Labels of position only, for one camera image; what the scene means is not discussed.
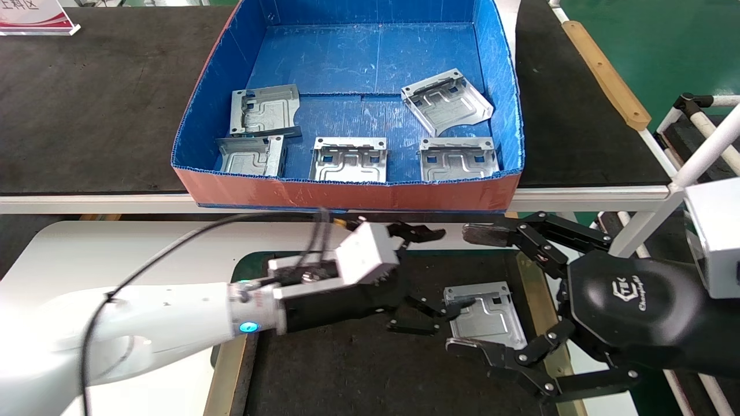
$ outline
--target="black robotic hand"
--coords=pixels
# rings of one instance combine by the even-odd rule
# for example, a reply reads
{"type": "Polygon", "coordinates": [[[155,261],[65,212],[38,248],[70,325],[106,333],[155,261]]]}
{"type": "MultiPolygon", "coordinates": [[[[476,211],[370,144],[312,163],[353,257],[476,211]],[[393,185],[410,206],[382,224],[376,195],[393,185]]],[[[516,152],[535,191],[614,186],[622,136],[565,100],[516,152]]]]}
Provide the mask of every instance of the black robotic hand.
{"type": "Polygon", "coordinates": [[[623,392],[639,380],[635,364],[740,378],[740,301],[712,299],[694,264],[615,258],[611,239],[594,229],[538,212],[523,220],[468,224],[473,244],[517,246],[552,278],[561,278],[560,323],[513,350],[478,340],[448,340],[448,351],[481,355],[495,375],[514,378],[545,400],[567,401],[623,392]],[[586,254],[568,259],[549,242],[586,254]],[[603,372],[551,378],[534,368],[571,339],[603,372]]]}

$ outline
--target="blue indicator light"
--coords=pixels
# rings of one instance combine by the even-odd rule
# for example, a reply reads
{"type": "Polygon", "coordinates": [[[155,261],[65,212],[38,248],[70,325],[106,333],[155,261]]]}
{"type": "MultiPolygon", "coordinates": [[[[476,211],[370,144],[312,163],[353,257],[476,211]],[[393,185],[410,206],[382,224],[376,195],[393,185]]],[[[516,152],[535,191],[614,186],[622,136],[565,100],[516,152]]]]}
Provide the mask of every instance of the blue indicator light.
{"type": "Polygon", "coordinates": [[[259,328],[260,326],[254,322],[245,322],[239,326],[239,330],[246,333],[256,332],[259,328]]]}

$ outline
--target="corrugated plastic box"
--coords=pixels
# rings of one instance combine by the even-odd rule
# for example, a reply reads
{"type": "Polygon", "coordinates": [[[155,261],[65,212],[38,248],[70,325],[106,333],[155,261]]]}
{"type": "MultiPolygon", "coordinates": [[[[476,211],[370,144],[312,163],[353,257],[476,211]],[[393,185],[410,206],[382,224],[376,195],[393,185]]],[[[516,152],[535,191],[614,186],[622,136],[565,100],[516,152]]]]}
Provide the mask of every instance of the corrugated plastic box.
{"type": "Polygon", "coordinates": [[[221,33],[183,117],[172,166],[204,207],[506,209],[524,167],[519,89],[494,0],[242,0],[221,33]],[[445,137],[492,136],[500,171],[422,182],[429,137],[401,88],[458,68],[494,105],[490,121],[445,137]],[[296,84],[295,123],[280,178],[220,172],[215,139],[233,90],[296,84]],[[309,180],[317,136],[386,137],[385,183],[309,180]]]}

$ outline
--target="sign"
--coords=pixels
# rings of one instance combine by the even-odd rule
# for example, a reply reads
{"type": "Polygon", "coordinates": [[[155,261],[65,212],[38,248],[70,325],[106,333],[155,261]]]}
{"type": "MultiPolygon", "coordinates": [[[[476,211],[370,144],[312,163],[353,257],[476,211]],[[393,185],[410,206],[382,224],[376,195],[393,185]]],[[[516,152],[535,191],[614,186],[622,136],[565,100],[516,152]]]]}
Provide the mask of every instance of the sign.
{"type": "Polygon", "coordinates": [[[0,35],[73,35],[79,28],[57,0],[0,0],[0,35]]]}

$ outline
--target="wooden strip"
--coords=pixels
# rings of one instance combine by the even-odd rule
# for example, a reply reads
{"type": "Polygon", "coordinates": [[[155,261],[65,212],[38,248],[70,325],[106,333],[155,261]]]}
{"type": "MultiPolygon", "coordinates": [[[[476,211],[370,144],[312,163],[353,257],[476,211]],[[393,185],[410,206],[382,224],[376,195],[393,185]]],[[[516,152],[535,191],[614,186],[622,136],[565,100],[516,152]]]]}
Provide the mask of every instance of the wooden strip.
{"type": "MultiPolygon", "coordinates": [[[[538,335],[542,335],[553,325],[559,322],[555,306],[550,295],[550,288],[542,270],[532,263],[527,256],[519,253],[517,255],[519,274],[522,277],[524,293],[532,314],[534,329],[538,335]]],[[[571,356],[568,349],[561,347],[545,359],[545,369],[550,377],[556,378],[564,375],[572,375],[571,356]]],[[[587,416],[583,400],[558,403],[557,411],[560,416],[587,416]]]]}
{"type": "Polygon", "coordinates": [[[257,333],[221,345],[203,416],[242,416],[252,380],[257,333]]]}
{"type": "Polygon", "coordinates": [[[121,214],[83,214],[80,221],[118,221],[121,214]]]}
{"type": "Polygon", "coordinates": [[[650,123],[650,114],[642,103],[632,93],[625,81],[611,65],[599,45],[591,38],[586,28],[578,21],[568,20],[562,23],[562,28],[578,49],[583,60],[599,82],[604,94],[611,104],[619,111],[629,127],[643,130],[650,123]]]}

